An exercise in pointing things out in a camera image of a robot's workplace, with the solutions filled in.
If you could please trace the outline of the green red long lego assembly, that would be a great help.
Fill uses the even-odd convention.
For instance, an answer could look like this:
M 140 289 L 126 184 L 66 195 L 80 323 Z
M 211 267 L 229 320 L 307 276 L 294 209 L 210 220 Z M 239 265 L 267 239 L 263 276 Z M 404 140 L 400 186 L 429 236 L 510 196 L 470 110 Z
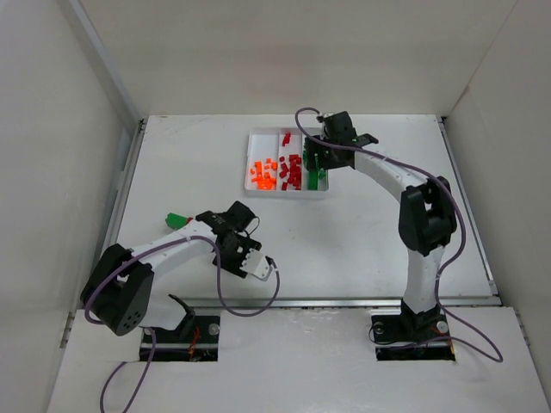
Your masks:
M 168 213 L 164 222 L 167 227 L 173 231 L 177 231 L 185 227 L 193 218 L 189 216 L 182 216 L 176 213 Z

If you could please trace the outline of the orange round lego piece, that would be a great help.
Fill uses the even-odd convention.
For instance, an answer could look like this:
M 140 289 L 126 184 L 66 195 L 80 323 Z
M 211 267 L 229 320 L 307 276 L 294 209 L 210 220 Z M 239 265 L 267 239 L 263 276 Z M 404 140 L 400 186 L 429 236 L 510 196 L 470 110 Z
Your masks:
M 272 191 L 276 190 L 277 180 L 275 178 L 263 178 L 257 181 L 257 190 Z

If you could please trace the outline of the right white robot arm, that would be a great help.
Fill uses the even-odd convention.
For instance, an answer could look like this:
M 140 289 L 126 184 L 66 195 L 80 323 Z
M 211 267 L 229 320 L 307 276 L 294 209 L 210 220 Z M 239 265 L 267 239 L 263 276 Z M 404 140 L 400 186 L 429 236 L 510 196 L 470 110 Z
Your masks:
M 406 290 L 395 315 L 374 316 L 375 343 L 422 342 L 444 316 L 436 298 L 437 271 L 457 229 L 449 183 L 393 160 L 368 145 L 377 139 L 354 128 L 347 112 L 316 114 L 319 134 L 305 133 L 305 165 L 315 174 L 350 167 L 368 176 L 399 203 L 398 231 L 408 255 Z

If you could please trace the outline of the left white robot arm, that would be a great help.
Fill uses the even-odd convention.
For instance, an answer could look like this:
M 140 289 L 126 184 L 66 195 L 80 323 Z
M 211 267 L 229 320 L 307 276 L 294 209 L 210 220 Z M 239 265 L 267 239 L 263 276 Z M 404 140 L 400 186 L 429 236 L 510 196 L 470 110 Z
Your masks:
M 175 295 L 153 299 L 155 281 L 206 255 L 214 256 L 219 272 L 267 280 L 273 261 L 245 231 L 255 217 L 236 201 L 227 211 L 201 213 L 156 241 L 133 249 L 118 243 L 109 246 L 81 292 L 86 319 L 107 326 L 117 336 L 141 327 L 185 337 L 194 328 L 194 310 Z

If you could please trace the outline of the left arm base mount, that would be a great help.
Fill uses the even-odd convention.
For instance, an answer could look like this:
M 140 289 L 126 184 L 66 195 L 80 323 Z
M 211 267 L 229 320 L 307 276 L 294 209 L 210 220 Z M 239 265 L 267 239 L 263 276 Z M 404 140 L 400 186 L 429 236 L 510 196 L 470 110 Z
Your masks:
M 180 337 L 174 331 L 153 328 L 156 346 L 153 361 L 216 362 L 220 338 L 220 314 L 199 313 L 191 331 Z

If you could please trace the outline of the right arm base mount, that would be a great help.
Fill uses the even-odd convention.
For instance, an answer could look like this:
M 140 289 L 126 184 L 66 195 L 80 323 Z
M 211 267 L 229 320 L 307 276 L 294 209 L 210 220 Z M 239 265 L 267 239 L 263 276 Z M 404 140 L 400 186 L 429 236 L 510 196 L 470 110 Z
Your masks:
M 369 339 L 378 361 L 455 361 L 443 314 L 418 329 L 409 327 L 402 314 L 375 314 L 371 322 Z

